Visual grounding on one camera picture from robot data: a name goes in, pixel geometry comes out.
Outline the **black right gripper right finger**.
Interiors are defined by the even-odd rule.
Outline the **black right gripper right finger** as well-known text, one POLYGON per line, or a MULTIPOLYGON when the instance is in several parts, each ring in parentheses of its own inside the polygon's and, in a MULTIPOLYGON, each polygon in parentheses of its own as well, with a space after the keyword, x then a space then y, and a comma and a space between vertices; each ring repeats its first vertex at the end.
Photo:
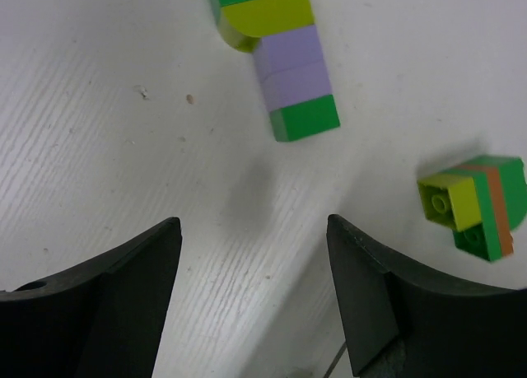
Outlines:
POLYGON ((336 214, 326 239, 355 376, 525 376, 525 290, 428 267, 336 214))

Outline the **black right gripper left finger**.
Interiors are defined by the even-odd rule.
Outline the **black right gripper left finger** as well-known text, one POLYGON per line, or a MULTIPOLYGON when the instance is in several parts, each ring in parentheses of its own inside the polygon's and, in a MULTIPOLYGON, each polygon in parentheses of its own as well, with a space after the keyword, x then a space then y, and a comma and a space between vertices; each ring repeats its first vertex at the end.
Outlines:
POLYGON ((175 283, 170 217, 69 269, 1 293, 3 377, 150 377, 175 283))

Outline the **green square lego brick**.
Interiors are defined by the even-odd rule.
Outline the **green square lego brick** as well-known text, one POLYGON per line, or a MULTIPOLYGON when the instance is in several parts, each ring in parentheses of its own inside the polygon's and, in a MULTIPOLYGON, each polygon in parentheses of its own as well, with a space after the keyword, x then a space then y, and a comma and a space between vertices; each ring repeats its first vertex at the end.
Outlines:
POLYGON ((341 125, 333 95, 290 105, 269 115, 278 142, 295 142, 341 125))

